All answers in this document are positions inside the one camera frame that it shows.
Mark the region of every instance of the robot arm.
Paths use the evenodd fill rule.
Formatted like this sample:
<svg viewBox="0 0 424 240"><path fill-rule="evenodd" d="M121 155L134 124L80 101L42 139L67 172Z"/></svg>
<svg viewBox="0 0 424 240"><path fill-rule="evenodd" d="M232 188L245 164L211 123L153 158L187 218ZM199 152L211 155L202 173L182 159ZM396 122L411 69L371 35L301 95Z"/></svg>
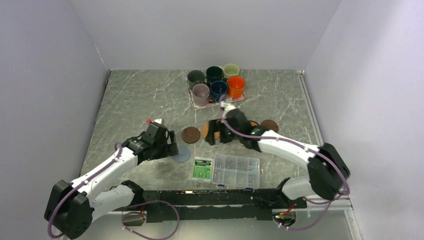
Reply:
<svg viewBox="0 0 424 240"><path fill-rule="evenodd" d="M329 143L311 145L283 137L266 127L251 126L246 116L230 103L221 102L220 107L222 119L209 121L206 136L209 144L215 144L214 132L219 131L221 143L238 139L248 149L280 156L305 169L307 176L286 178L277 187L279 198L285 203L310 195L318 195L326 200L335 199L343 186L335 167L345 179L350 171L334 146Z"/></svg>
<svg viewBox="0 0 424 240"><path fill-rule="evenodd" d="M124 181L112 190L103 191L113 180L143 161L178 153L174 131L169 131L162 119L150 122L146 131L127 139L122 148L87 174L71 183L63 180L56 183L44 218L68 238L75 239L86 231L92 221L104 214L144 201L143 189L132 181Z"/></svg>
<svg viewBox="0 0 424 240"><path fill-rule="evenodd" d="M263 126L251 126L246 116L232 104L221 102L221 119L209 121L205 140L215 144L214 133L220 132L221 143L238 139L246 148L277 155L304 168L308 175L284 179L275 190L283 206L305 196L318 195L333 200L350 171L328 143L322 146L301 143L279 135ZM144 203L143 189L131 181L103 191L112 181L143 161L177 155L175 133L169 131L162 119L151 122L146 131L128 138L122 149L87 174L71 183L63 180L51 191L44 218L70 239L81 236L91 222L120 207Z"/></svg>

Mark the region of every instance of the light green mug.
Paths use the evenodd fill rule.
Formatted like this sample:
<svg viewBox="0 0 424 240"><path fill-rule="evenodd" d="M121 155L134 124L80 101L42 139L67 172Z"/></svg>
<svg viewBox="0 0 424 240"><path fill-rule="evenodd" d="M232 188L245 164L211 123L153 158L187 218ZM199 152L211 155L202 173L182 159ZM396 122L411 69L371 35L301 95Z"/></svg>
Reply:
<svg viewBox="0 0 424 240"><path fill-rule="evenodd" d="M229 79L233 76L238 76L240 74L240 68L239 66L235 65L235 64L227 64L224 67L219 66L222 71L224 72L224 78L225 79Z"/></svg>

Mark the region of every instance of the mug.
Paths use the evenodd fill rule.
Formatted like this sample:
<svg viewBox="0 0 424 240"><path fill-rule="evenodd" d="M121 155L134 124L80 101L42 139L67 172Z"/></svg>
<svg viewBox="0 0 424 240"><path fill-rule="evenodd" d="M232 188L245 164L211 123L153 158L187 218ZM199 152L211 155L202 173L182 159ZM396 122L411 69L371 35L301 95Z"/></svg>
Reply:
<svg viewBox="0 0 424 240"><path fill-rule="evenodd" d="M190 90L193 90L193 87L197 84L202 84L205 82L205 75L202 71L193 70L187 74L188 87Z"/></svg>
<svg viewBox="0 0 424 240"><path fill-rule="evenodd" d="M227 84L223 81L214 81L210 84L210 93L216 102L220 101L220 97L227 93Z"/></svg>
<svg viewBox="0 0 424 240"><path fill-rule="evenodd" d="M228 95L233 99L240 97L245 90L246 81L241 76L228 78Z"/></svg>
<svg viewBox="0 0 424 240"><path fill-rule="evenodd" d="M224 71L219 66L210 66L206 69L206 79L209 83L222 81L223 77Z"/></svg>
<svg viewBox="0 0 424 240"><path fill-rule="evenodd" d="M229 79L233 76L238 76L240 73L240 68L239 66L235 65L235 64L227 64L224 67L219 66L223 71L224 71L224 78L225 79Z"/></svg>
<svg viewBox="0 0 424 240"><path fill-rule="evenodd" d="M209 87L206 84L199 83L193 87L193 101L197 106L205 106L210 101Z"/></svg>

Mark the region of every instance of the pink tray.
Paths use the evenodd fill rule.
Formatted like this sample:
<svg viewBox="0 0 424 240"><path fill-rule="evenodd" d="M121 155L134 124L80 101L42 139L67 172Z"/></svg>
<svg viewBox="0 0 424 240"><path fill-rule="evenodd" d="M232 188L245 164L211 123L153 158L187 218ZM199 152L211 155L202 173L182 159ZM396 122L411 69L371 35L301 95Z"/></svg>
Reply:
<svg viewBox="0 0 424 240"><path fill-rule="evenodd" d="M190 96L191 106L193 106L194 109L198 110L198 109L206 109L206 108L218 106L217 102L210 102L210 103L206 104L205 106L196 105L195 101L193 100L193 94L192 94L192 91L190 90L188 81L185 81L185 83L187 85L188 95ZM227 103L233 103L233 102L238 102L238 101L242 101L242 100L245 100L245 99L246 99L246 93L243 92L243 94L241 96L237 97L237 98L232 98L230 96L227 96L226 102Z"/></svg>

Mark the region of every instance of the plastic storage box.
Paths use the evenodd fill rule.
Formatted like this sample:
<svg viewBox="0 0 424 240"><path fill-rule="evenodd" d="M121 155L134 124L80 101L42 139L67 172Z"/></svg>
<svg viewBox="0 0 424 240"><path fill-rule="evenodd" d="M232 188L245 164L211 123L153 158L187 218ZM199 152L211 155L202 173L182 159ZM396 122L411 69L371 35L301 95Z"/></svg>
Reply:
<svg viewBox="0 0 424 240"><path fill-rule="evenodd" d="M259 188L259 158L216 154L212 170L212 183Z"/></svg>

